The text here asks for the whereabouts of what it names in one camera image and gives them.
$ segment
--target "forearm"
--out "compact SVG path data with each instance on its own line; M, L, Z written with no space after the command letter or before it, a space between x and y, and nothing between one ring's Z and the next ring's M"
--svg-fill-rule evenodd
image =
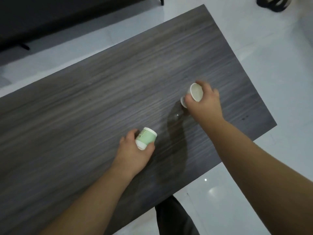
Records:
M312 233L313 183L221 120L202 124L221 160L272 234Z
M102 235L131 179L110 168L41 235Z

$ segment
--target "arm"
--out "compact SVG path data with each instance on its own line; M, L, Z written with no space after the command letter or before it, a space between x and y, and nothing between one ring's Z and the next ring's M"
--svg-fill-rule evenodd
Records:
M254 144L222 116L219 93L208 83L203 98L186 95L190 114L213 142L222 162L272 235L313 234L313 182Z
M144 151L135 143L135 132L121 138L112 166L60 217L40 235L97 235L103 234L123 191L148 163L154 143Z

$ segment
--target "wood grain surface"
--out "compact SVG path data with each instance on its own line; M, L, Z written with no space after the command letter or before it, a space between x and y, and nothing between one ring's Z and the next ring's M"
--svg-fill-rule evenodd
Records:
M0 233L34 234L111 165L132 128L156 150L118 203L112 234L220 163L182 110L196 79L255 140L276 123L204 5L0 99Z

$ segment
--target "pant leg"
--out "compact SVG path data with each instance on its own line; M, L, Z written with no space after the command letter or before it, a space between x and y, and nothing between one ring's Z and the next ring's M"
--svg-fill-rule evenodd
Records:
M160 235L199 235L190 216L174 196L156 207Z

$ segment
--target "marble floor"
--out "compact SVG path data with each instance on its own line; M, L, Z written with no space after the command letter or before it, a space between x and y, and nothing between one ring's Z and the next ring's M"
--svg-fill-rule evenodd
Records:
M313 0L282 13L255 0L146 0L0 53L0 97L205 4L277 126L255 142L313 180L313 47L300 19ZM269 234L221 163L175 194L201 235ZM116 235L158 234L154 209Z

